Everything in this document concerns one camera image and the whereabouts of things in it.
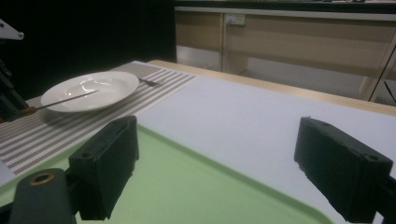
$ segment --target fork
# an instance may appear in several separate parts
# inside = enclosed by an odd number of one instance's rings
[[[161,79],[161,80],[159,80],[159,81],[145,80],[145,79],[140,78],[140,77],[138,77],[138,79],[139,79],[139,81],[142,81],[142,82],[146,83],[146,85],[148,85],[150,87],[155,87],[155,86],[158,86],[158,85],[162,84],[166,80],[166,77]]]

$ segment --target black wall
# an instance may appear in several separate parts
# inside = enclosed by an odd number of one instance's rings
[[[9,0],[0,18],[25,34],[0,45],[26,100],[71,77],[134,60],[176,61],[173,0]]]

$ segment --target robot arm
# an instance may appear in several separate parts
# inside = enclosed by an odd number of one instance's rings
[[[22,40],[23,36],[23,33],[19,33],[0,19],[0,44],[5,43],[6,39]],[[22,110],[29,108],[14,90],[9,80],[11,76],[11,72],[0,59],[0,123],[22,117]]]

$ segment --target white table surface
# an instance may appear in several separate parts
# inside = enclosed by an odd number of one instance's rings
[[[396,117],[198,76],[138,123],[346,223],[293,159],[301,117],[329,122],[396,161]],[[391,175],[396,176],[395,168]]]

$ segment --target table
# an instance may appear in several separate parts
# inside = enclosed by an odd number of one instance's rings
[[[393,107],[180,64],[146,65],[194,78],[137,113],[140,126],[314,206],[335,223],[345,221],[292,158],[300,117],[329,122],[396,159]]]

